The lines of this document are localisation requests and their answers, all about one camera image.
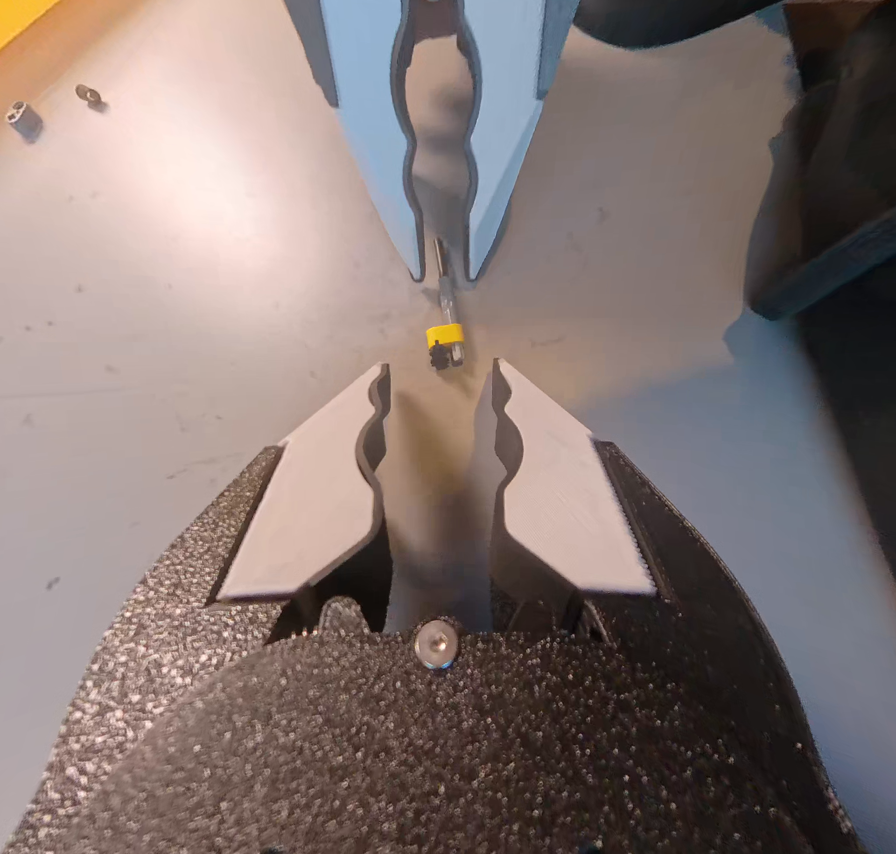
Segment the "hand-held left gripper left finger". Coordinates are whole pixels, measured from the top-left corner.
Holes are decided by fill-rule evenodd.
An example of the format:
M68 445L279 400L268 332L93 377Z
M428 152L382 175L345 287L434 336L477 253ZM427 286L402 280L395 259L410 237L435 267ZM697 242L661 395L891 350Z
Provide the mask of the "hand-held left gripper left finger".
M390 368L376 363L278 444L216 580L217 604L286 602L273 634L298 634L347 597L384 630L391 554L375 471L390 408Z

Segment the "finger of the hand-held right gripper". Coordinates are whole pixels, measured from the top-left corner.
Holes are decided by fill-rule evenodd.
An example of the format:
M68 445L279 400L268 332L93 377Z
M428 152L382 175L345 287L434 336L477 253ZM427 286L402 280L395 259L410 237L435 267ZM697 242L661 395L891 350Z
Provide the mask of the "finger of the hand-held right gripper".
M411 171L417 148L404 78L412 0L320 0L336 112L365 187L415 281L426 274L424 223Z
M465 139L471 182L466 272L476 282L502 235L513 188L542 111L545 0L459 0L474 104Z

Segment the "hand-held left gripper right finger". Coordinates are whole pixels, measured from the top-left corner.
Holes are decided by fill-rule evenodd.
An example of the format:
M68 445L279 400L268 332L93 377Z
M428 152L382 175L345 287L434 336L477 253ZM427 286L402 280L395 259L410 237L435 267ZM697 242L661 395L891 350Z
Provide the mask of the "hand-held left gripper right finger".
M505 358L494 360L498 482L488 550L498 632L573 632L594 595L657 597L588 427Z

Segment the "grey axle pin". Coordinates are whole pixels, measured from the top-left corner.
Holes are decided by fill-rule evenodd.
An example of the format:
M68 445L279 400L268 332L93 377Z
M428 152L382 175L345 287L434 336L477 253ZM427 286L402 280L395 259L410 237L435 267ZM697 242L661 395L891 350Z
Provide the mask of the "grey axle pin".
M442 310L442 323L427 329L427 348L429 351L436 343L450 347L453 357L452 367L460 367L465 359L465 336L458 316L454 284L450 275L450 261L442 239L434 238L433 244L438 270L438 302Z

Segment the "grey desk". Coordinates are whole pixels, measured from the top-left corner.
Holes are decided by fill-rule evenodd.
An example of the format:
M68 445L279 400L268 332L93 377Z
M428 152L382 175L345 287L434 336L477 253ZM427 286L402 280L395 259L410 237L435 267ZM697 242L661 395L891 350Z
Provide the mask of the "grey desk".
M106 109L78 99L96 89ZM392 625L484 625L493 357L617 443L756 604L867 847L894 852L894 583L787 324L782 11L656 51L571 31L481 281L429 367L407 273L281 0L64 0L2 52L2 841L98 640L265 445L375 361Z

